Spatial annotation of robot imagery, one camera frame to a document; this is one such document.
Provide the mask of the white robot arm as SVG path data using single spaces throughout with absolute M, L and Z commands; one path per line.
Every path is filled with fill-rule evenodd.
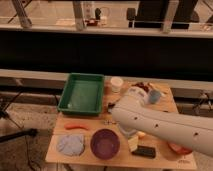
M 130 137 L 142 131 L 213 157 L 213 118 L 149 109 L 149 95 L 132 86 L 111 110 L 121 132 Z

